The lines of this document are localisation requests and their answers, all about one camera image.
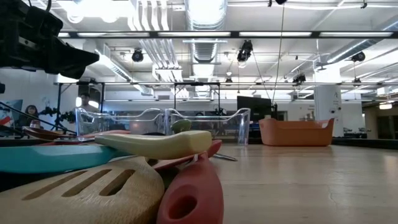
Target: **person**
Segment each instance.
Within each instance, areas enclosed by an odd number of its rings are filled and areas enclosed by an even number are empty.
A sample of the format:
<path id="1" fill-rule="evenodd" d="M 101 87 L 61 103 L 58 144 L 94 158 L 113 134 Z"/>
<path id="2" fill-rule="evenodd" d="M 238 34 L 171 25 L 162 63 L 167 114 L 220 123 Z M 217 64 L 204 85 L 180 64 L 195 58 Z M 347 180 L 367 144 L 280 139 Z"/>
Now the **person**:
<path id="1" fill-rule="evenodd" d="M 26 107 L 25 109 L 25 113 L 31 115 L 31 116 L 35 116 L 36 118 L 39 118 L 39 112 L 37 112 L 37 108 L 35 105 L 29 105 Z M 30 126 L 30 123 L 32 122 L 32 118 L 28 118 L 27 116 L 24 115 L 19 115 L 18 120 L 15 123 L 15 126 L 17 128 L 21 128 L 23 126 Z"/>
<path id="2" fill-rule="evenodd" d="M 89 93 L 82 93 L 80 95 L 81 98 L 81 106 L 79 106 L 79 108 L 84 109 L 87 112 L 92 112 L 92 113 L 99 113 L 99 109 L 95 108 L 94 106 L 91 106 L 88 104 L 88 102 L 90 101 L 90 94 Z"/>

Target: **teal plastic object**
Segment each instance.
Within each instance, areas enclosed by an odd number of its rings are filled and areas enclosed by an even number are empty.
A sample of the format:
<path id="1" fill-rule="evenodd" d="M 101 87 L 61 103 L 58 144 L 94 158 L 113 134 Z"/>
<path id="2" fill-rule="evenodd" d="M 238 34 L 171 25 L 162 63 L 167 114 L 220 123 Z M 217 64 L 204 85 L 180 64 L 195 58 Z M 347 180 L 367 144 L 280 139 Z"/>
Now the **teal plastic object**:
<path id="1" fill-rule="evenodd" d="M 41 174 L 86 169 L 115 157 L 131 156 L 107 146 L 21 146 L 0 147 L 0 171 Z"/>

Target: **cream plastic object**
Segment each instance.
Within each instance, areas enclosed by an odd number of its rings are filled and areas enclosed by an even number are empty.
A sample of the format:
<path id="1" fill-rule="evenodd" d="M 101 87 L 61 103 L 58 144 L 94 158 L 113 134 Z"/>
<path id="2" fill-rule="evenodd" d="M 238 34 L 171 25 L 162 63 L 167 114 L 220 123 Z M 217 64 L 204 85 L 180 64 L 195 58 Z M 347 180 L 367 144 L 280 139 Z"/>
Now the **cream plastic object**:
<path id="1" fill-rule="evenodd" d="M 211 146 L 208 131 L 185 131 L 171 136 L 104 134 L 95 142 L 150 159 L 178 159 L 206 151 Z"/>

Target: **hole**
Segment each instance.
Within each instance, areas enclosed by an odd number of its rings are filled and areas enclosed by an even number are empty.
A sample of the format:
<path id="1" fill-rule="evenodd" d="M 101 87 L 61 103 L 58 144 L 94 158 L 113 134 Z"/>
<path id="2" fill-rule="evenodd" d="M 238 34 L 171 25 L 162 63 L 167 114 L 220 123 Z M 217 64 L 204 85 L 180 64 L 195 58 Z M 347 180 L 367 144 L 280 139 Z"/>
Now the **hole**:
<path id="1" fill-rule="evenodd" d="M 112 182 L 110 182 L 100 193 L 100 196 L 111 196 L 118 193 L 127 182 L 127 180 L 133 175 L 134 170 L 125 170 L 119 174 Z"/>
<path id="2" fill-rule="evenodd" d="M 196 198 L 192 196 L 184 196 L 179 198 L 174 204 L 171 206 L 169 211 L 169 217 L 171 219 L 180 219 L 186 217 L 195 209 L 197 206 Z"/>
<path id="3" fill-rule="evenodd" d="M 29 194 L 28 196 L 24 197 L 23 200 L 35 199 L 35 198 L 45 194 L 46 192 L 49 192 L 50 190 L 58 187 L 59 185 L 65 183 L 65 182 L 68 182 L 69 180 L 72 180 L 73 178 L 75 178 L 75 177 L 77 177 L 79 175 L 84 174 L 85 172 L 87 172 L 87 171 L 79 171 L 79 172 L 76 172 L 76 173 L 74 173 L 72 175 L 64 177 L 64 178 L 62 178 L 60 180 L 57 180 L 57 181 L 55 181 L 52 184 L 48 184 L 47 186 L 43 187 L 42 189 L 36 190 L 35 192 L 33 192 L 33 193 Z"/>
<path id="4" fill-rule="evenodd" d="M 91 177 L 85 179 L 84 181 L 80 182 L 78 185 L 72 187 L 67 192 L 63 193 L 62 197 L 72 197 L 80 193 L 82 190 L 86 189 L 92 183 L 96 182 L 99 178 L 103 177 L 105 174 L 110 172 L 110 169 L 101 170 L 96 174 L 92 175 Z"/>

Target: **green object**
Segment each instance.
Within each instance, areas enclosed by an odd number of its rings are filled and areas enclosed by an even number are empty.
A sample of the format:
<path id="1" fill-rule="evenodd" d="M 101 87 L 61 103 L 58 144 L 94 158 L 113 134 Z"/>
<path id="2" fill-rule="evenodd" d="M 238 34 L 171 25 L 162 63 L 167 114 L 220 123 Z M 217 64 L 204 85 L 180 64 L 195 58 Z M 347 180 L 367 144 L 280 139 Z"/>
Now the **green object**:
<path id="1" fill-rule="evenodd" d="M 189 131 L 191 130 L 191 125 L 192 122 L 187 119 L 176 121 L 174 124 L 172 124 L 172 131 L 174 134 L 178 134 L 183 131 Z"/>

